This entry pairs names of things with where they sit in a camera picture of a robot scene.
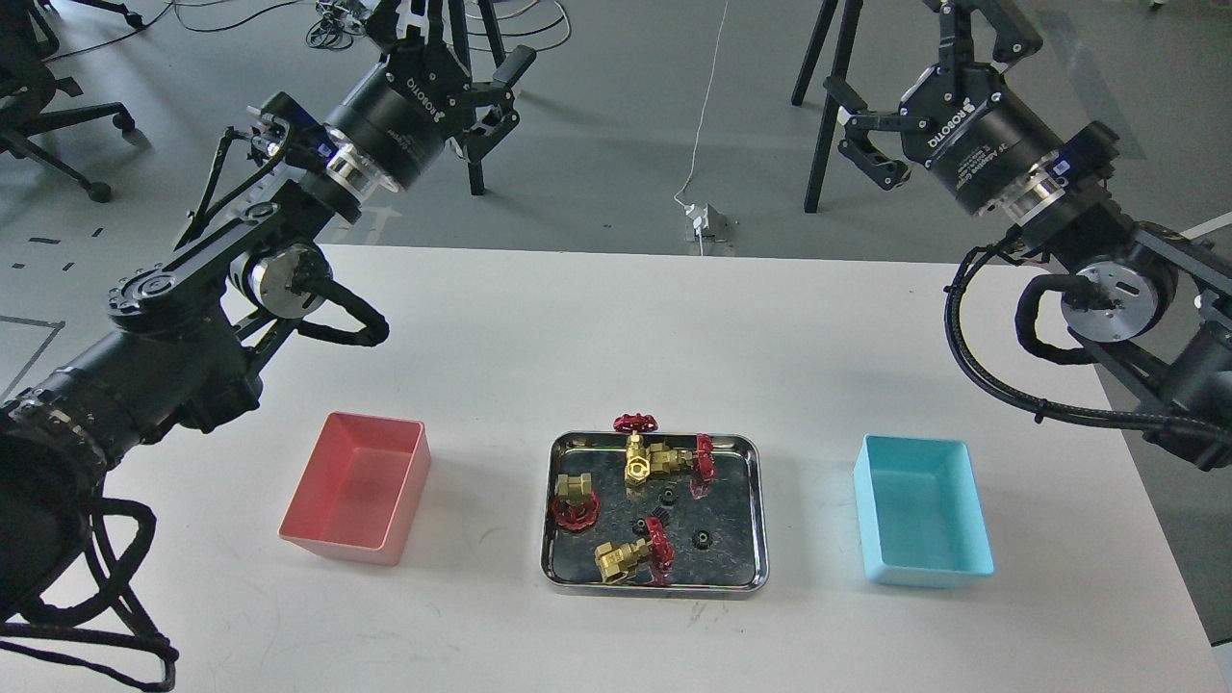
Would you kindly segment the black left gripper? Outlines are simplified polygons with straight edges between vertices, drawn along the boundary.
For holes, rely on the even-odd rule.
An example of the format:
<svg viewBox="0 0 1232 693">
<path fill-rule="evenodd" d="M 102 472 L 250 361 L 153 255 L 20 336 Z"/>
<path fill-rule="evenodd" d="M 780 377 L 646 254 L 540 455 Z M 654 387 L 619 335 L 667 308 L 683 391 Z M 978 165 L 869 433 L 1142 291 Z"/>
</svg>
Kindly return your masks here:
<svg viewBox="0 0 1232 693">
<path fill-rule="evenodd" d="M 378 166 L 379 185 L 400 192 L 455 141 L 462 162 L 483 162 L 519 125 L 514 88 L 537 58 L 517 44 L 490 81 L 471 84 L 471 73 L 444 43 L 444 1 L 378 1 L 366 18 L 366 36 L 381 55 L 342 104 L 326 115 L 326 132 Z M 476 118 L 476 107 L 489 107 Z"/>
</svg>

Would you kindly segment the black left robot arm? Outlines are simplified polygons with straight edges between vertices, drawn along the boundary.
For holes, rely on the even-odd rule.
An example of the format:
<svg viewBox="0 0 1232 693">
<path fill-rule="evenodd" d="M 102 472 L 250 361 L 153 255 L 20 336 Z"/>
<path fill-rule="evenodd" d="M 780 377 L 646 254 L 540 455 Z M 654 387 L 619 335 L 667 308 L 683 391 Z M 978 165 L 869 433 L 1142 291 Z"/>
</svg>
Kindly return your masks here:
<svg viewBox="0 0 1232 693">
<path fill-rule="evenodd" d="M 315 237 L 356 222 L 375 189 L 409 187 L 453 141 L 480 174 L 517 126 L 514 88 L 537 55 L 501 48 L 471 72 L 461 1 L 381 1 L 363 32 L 381 55 L 324 121 L 287 92 L 221 136 L 205 192 L 166 261 L 107 295 L 115 329 L 2 404 L 2 649 L 142 692 L 172 691 L 179 654 L 132 588 L 156 518 L 105 478 L 176 425 L 202 433 L 255 411 L 260 372 L 299 334 L 386 342 L 386 317 L 334 276 Z"/>
</svg>

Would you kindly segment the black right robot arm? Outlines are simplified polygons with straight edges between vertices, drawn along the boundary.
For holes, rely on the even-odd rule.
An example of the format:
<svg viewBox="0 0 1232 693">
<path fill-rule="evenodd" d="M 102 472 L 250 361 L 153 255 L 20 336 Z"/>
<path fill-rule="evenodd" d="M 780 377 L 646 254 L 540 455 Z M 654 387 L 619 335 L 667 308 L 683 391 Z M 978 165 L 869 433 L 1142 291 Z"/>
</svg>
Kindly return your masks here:
<svg viewBox="0 0 1232 693">
<path fill-rule="evenodd" d="M 829 149 L 888 190 L 922 164 L 968 215 L 1000 210 L 1003 240 L 963 256 L 947 286 L 942 329 L 958 367 L 979 388 L 1035 420 L 1140 432 L 1200 470 L 1230 465 L 1230 263 L 1162 224 L 1131 219 L 1108 192 L 1117 133 L 1088 123 L 1061 141 L 1005 81 L 1042 46 L 1011 1 L 931 1 L 938 60 L 888 113 L 846 80 L 859 1 L 827 1 L 792 95 L 804 101 L 822 44 L 839 23 L 825 110 L 804 208 L 816 212 Z M 1057 261 L 1023 290 L 1016 342 L 1061 367 L 1099 364 L 1137 400 L 1133 411 L 1063 404 L 1027 395 L 983 367 L 961 328 L 961 301 L 981 268 Z"/>
</svg>

